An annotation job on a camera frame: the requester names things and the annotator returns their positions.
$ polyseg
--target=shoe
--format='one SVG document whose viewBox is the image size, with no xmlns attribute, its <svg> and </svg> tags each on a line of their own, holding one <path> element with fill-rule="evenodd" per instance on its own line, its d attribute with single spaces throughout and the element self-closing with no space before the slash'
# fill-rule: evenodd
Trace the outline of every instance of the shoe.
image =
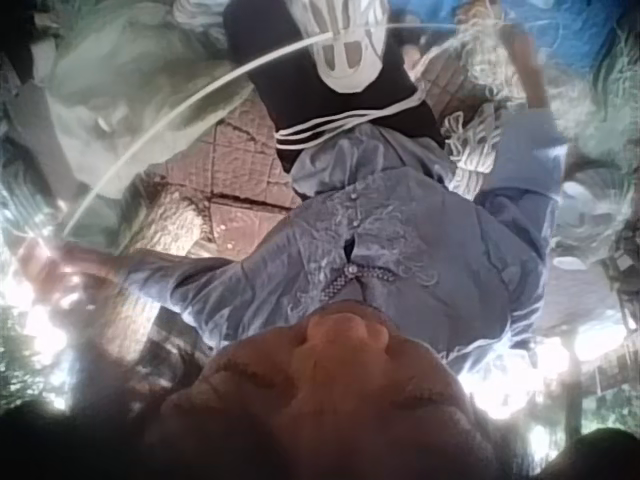
<svg viewBox="0 0 640 480">
<path fill-rule="evenodd" d="M 364 90 L 380 74 L 389 16 L 387 0 L 288 0 L 303 35 L 333 33 L 311 46 L 322 80 L 339 93 Z"/>
</svg>

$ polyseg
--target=person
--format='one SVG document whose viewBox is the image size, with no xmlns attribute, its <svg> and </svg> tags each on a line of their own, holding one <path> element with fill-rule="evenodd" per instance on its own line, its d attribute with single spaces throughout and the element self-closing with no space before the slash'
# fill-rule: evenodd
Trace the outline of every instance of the person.
<svg viewBox="0 0 640 480">
<path fill-rule="evenodd" d="M 506 120 L 470 202 L 446 188 L 444 140 L 398 46 L 354 33 L 354 2 L 315 4 L 308 31 L 342 12 L 351 36 L 249 73 L 305 199 L 251 255 L 61 253 L 178 312 L 216 350 L 144 415 L 135 446 L 110 445 L 144 452 L 152 478 L 517 478 L 514 444 L 456 374 L 526 338 L 542 302 L 566 142 L 533 45 L 503 30 L 529 110 Z M 231 56 L 301 40 L 300 18 L 284 0 L 232 0 Z"/>
</svg>

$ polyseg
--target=nose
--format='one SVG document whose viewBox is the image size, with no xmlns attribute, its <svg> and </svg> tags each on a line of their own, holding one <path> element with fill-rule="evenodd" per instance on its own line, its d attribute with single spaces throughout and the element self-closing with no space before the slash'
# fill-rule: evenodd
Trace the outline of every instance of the nose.
<svg viewBox="0 0 640 480">
<path fill-rule="evenodd" d="M 307 341 L 315 344 L 357 342 L 385 349 L 389 342 L 389 331 L 378 323 L 363 320 L 352 313 L 340 313 L 311 319 Z"/>
</svg>

